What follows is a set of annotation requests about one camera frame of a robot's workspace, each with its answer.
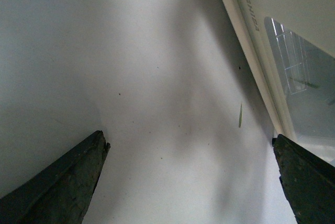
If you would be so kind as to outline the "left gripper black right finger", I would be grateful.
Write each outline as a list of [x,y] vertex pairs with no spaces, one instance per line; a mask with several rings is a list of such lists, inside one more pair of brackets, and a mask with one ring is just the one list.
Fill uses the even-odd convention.
[[272,147],[297,223],[334,223],[334,166],[284,135]]

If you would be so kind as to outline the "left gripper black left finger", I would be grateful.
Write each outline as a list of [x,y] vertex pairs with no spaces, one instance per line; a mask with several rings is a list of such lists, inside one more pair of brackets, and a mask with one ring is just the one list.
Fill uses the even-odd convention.
[[82,223],[110,144],[96,131],[1,198],[1,223]]

